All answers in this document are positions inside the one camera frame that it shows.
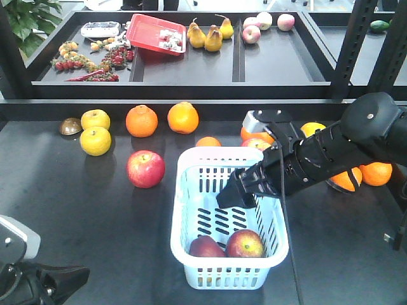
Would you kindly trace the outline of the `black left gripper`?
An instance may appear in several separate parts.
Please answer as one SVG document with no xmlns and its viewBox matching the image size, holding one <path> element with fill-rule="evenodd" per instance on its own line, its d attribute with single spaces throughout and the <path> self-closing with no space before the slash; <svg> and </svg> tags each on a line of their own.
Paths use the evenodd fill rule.
<svg viewBox="0 0 407 305">
<path fill-rule="evenodd" d="M 1 271 L 1 304 L 63 304 L 89 275 L 90 269 L 83 266 L 7 264 Z"/>
</svg>

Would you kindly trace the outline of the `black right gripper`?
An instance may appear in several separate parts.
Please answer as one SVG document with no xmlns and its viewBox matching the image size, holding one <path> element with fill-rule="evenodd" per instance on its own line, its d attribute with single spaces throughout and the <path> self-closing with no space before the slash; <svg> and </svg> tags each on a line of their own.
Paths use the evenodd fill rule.
<svg viewBox="0 0 407 305">
<path fill-rule="evenodd" d="M 298 152 L 303 140 L 288 146 L 263 151 L 263 159 L 255 165 L 234 170 L 225 187 L 217 194 L 219 208 L 256 208 L 254 195 L 281 197 L 292 195 L 305 188 L 305 170 Z"/>
</svg>

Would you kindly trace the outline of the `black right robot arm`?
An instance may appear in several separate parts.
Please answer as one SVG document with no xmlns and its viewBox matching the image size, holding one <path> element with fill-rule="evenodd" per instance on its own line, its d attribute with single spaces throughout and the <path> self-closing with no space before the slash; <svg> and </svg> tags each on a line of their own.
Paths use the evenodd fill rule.
<svg viewBox="0 0 407 305">
<path fill-rule="evenodd" d="M 292 195 L 371 162 L 406 165 L 406 107 L 385 92 L 357 98 L 339 121 L 309 137 L 281 110 L 248 111 L 242 125 L 266 132 L 276 145 L 255 165 L 232 172 L 216 196 L 220 208 L 253 208 L 255 196 Z"/>
</svg>

